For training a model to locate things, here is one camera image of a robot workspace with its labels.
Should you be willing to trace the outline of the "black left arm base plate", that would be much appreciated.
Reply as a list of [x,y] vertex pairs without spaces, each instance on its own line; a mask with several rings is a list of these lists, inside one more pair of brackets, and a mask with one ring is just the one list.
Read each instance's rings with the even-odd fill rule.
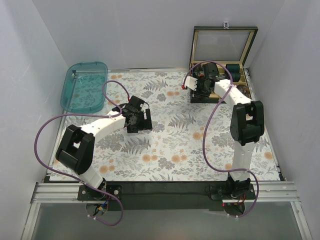
[[[116,196],[119,200],[122,195],[122,186],[119,184],[107,184],[100,188],[101,191],[107,192]],[[77,200],[78,201],[102,201],[107,200],[108,195],[91,189],[85,185],[81,185],[78,189]]]

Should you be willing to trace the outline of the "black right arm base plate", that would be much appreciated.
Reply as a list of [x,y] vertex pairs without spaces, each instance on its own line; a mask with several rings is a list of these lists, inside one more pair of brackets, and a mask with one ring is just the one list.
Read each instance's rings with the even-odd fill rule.
[[204,192],[212,200],[239,200],[245,198],[246,200],[254,200],[256,198],[256,192],[253,185],[250,184],[248,190],[234,190],[227,188],[225,182],[210,183],[204,188]]

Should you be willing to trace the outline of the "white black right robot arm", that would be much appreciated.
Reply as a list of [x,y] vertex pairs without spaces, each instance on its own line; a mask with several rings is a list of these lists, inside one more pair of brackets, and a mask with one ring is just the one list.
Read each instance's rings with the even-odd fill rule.
[[203,61],[203,76],[197,80],[196,88],[200,91],[214,92],[232,109],[230,134],[234,140],[232,168],[227,170],[227,180],[219,186],[210,187],[216,199],[229,196],[232,199],[243,197],[252,192],[250,171],[253,150],[265,132],[264,105],[245,96],[234,84],[231,72],[220,77],[214,61]]

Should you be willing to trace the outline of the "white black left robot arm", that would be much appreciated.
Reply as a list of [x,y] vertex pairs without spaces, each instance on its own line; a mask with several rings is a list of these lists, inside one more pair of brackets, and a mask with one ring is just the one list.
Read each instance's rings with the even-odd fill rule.
[[126,129],[127,133],[152,130],[151,111],[143,110],[147,102],[132,96],[127,103],[114,107],[107,115],[82,126],[69,125],[55,154],[56,160],[72,170],[82,183],[88,184],[95,200],[106,196],[106,181],[92,166],[95,143],[111,133]]

